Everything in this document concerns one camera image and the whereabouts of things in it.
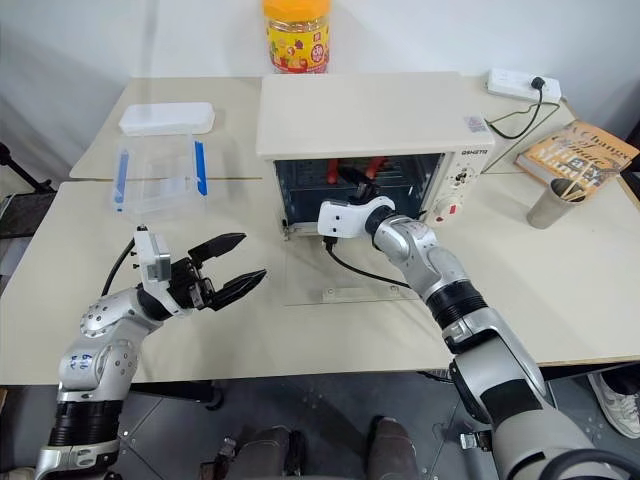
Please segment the jar label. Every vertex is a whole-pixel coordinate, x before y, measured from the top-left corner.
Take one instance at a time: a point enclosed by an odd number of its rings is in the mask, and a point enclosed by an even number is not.
[[[310,32],[283,32],[267,26],[269,56],[278,70],[322,73],[329,63],[329,25]]]

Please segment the book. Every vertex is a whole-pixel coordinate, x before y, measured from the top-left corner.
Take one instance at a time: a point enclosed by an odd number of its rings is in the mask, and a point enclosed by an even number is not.
[[[519,154],[515,163],[545,183],[554,178],[578,179],[590,196],[638,153],[601,128],[575,120]]]

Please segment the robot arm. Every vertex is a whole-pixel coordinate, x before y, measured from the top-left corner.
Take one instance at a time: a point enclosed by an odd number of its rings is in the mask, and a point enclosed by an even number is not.
[[[450,372],[467,411],[491,424],[500,478],[538,479],[561,454],[593,449],[580,428],[545,400],[535,361],[500,314],[487,306],[458,259],[438,245],[424,223],[397,215],[393,202],[380,198],[356,206],[323,202],[318,232],[334,237],[344,232],[350,238],[365,231],[425,302],[455,355]],[[584,463],[562,478],[620,477],[607,465]]]
[[[135,233],[142,283],[103,296],[82,316],[80,335],[60,361],[56,421],[40,451],[36,480],[118,478],[108,467],[117,460],[118,417],[142,341],[172,316],[219,310],[260,283],[265,270],[241,275],[218,291],[201,276],[204,261],[244,238],[242,233],[221,235],[172,264],[161,236],[146,229]]]

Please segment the metal cup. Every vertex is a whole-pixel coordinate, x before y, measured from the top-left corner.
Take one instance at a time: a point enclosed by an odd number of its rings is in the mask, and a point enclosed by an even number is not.
[[[560,198],[569,185],[573,181],[566,178],[555,178],[547,186],[544,193],[540,196],[536,204],[531,207],[527,213],[527,220],[532,227],[547,228],[562,217],[569,210],[581,203],[585,197],[579,197],[575,200],[567,202]],[[568,194],[584,190],[579,184],[575,184]]]

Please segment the power strip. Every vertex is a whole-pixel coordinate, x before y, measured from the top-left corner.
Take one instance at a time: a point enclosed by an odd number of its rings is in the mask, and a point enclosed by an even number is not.
[[[496,95],[538,101],[539,93],[531,86],[531,80],[540,77],[544,80],[542,101],[557,103],[562,97],[560,82],[555,78],[542,77],[533,73],[514,72],[501,68],[492,68],[487,79],[487,90]]]

